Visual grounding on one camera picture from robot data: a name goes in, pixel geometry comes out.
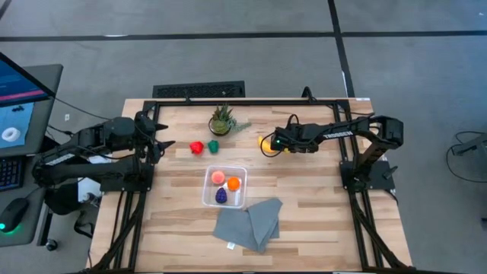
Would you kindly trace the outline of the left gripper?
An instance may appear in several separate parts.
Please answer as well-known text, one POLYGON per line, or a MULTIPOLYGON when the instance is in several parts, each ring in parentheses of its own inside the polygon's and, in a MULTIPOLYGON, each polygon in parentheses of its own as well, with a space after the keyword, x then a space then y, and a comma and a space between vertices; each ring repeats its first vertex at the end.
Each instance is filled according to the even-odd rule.
POLYGON ((156 131, 167 129, 168 126, 164 124, 155 123, 148 117, 145 111, 138 111, 134 118, 134 126, 138 131, 139 139, 147 147, 148 160, 151 164, 157 164, 161 159, 161 152, 165 151, 175 141, 158 142, 154 135, 156 131))

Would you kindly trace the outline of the yellow toy banana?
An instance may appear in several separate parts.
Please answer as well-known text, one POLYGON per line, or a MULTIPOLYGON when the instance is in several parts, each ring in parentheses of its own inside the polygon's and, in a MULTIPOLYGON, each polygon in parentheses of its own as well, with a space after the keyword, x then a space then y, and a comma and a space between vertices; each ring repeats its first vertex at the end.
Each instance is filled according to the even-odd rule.
POLYGON ((258 137, 258 145, 266 154, 275 153, 275 151, 271 149, 270 143, 266 141, 261 135, 258 137))

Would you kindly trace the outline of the clear plastic tupperware container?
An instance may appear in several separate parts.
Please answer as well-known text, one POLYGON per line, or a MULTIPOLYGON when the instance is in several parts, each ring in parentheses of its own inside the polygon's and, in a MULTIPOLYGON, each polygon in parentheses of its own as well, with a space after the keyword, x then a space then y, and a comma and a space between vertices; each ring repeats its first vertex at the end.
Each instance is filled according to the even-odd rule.
POLYGON ((202 203, 205 206, 219 207, 225 209, 242 209, 244 207, 247 194, 247 170, 244 167, 211 165, 206 169, 205 180, 202 189, 202 203), (213 184, 211 175, 214 171, 221 170, 225 174, 225 182, 222 185, 213 184), (230 191, 227 187, 227 181, 230 177, 240 178, 240 189, 230 191), (225 188, 228 200, 225 204, 218 204, 215 201, 215 194, 219 188, 225 188))

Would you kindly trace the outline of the black floor vent grate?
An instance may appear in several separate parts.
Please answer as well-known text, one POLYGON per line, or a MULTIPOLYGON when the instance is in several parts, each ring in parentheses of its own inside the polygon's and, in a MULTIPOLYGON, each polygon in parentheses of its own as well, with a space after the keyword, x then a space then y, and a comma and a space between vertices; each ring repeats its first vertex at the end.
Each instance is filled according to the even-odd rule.
POLYGON ((244 81, 155 85, 153 98, 246 97, 244 81))

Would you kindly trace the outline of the potted succulent plant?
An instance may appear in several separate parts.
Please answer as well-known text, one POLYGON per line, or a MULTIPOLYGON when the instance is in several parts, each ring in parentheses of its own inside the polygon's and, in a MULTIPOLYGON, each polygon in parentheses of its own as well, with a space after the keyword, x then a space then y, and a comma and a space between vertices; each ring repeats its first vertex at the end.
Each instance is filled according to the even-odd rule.
POLYGON ((251 122, 239 123, 234 118, 233 109, 228 104, 218 105, 208 122, 208 128, 216 136, 241 132, 251 125, 251 122))

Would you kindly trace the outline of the white paper sheet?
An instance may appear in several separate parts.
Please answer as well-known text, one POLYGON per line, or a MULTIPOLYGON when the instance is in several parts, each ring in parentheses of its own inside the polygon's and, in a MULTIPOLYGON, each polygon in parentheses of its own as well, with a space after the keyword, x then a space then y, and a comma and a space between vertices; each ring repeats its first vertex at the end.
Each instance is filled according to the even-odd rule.
POLYGON ((81 178, 77 182, 77 186, 79 202, 90 202, 94 198, 100 198, 102 196, 100 184, 92 179, 81 178))

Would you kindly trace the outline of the grey knitted cloth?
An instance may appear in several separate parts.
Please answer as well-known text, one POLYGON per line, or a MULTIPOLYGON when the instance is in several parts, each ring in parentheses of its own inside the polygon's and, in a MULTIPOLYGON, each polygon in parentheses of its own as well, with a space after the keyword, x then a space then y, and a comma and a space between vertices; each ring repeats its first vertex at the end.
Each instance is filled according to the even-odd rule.
POLYGON ((245 210, 222 209, 213 236, 257 253, 264 253, 271 239, 279 238, 282 202, 268 199, 245 210))

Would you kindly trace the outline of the black stool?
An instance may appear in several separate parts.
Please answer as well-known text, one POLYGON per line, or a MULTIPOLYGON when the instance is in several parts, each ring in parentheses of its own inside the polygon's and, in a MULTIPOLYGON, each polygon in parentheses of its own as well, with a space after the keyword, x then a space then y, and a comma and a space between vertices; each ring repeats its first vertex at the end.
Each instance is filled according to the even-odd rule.
POLYGON ((78 201, 78 185, 70 183, 56 189, 47 189, 44 202, 57 215, 67 215, 77 211, 82 204, 78 201))

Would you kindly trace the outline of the grey desk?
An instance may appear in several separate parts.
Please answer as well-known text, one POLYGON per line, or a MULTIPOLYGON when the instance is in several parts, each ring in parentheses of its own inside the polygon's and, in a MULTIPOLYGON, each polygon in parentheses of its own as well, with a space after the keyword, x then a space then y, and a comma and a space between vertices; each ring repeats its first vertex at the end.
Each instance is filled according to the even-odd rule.
POLYGON ((0 247, 30 244, 35 238, 38 222, 42 218, 41 209, 45 191, 38 188, 31 175, 33 156, 43 150, 49 141, 45 133, 53 110, 53 104, 54 100, 48 99, 36 102, 33 105, 30 128, 27 131, 24 146, 0 149, 0 158, 24 157, 24 166, 21 170, 23 185, 17 189, 0 191, 0 213, 16 198, 26 197, 29 202, 21 223, 8 233, 0 231, 0 247))

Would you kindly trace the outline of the computer monitor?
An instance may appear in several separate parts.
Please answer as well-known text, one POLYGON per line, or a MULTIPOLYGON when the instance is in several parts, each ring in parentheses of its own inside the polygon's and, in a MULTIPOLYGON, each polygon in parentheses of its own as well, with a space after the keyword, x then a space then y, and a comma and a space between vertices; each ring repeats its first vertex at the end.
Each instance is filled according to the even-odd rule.
POLYGON ((0 52, 0 149, 31 152, 55 92, 0 52))

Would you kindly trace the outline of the black keyboard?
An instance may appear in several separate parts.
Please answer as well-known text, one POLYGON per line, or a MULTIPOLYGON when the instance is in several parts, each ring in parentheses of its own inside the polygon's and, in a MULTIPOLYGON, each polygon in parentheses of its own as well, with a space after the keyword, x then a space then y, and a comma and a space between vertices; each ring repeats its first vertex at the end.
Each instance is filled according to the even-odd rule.
POLYGON ((0 192, 21 188, 24 176, 24 158, 0 158, 0 192))

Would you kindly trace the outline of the black computer mouse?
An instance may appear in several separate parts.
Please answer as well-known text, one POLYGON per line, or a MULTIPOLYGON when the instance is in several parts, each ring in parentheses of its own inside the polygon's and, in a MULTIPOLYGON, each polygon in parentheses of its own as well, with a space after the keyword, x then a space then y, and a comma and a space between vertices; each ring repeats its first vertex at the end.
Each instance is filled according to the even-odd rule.
POLYGON ((28 207, 29 201, 27 198, 12 200, 0 213, 0 232, 8 233, 13 231, 21 223, 28 207))

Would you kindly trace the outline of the grey floor stand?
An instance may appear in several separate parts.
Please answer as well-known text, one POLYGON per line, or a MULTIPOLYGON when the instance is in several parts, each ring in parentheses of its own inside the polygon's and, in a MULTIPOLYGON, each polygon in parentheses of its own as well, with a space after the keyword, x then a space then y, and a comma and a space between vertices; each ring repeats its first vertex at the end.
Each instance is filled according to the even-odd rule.
POLYGON ((466 143, 459 144, 452 149, 453 154, 458 156, 474 150, 478 150, 487 157, 487 133, 481 134, 466 143))

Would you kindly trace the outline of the black table frame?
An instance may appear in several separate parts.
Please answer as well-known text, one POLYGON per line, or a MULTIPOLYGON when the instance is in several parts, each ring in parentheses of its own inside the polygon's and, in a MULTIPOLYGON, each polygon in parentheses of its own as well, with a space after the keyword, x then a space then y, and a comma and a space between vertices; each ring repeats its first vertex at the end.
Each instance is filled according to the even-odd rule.
POLYGON ((123 116, 146 110, 162 141, 175 141, 154 166, 151 189, 138 194, 106 192, 91 242, 88 272, 301 272, 362 271, 406 274, 410 264, 396 203, 379 187, 390 177, 382 156, 365 190, 347 189, 342 176, 371 142, 361 136, 324 141, 315 153, 275 151, 270 143, 276 127, 292 123, 327 125, 373 115, 371 105, 356 99, 236 98, 127 100, 123 116), (228 104, 241 132, 216 136, 208 122, 218 105, 228 104), (207 143, 219 142, 211 154, 207 143), (194 155, 191 142, 204 152, 194 155), (242 209, 277 198, 280 236, 264 253, 213 236, 224 208, 202 203, 206 169, 211 165, 247 170, 242 209))

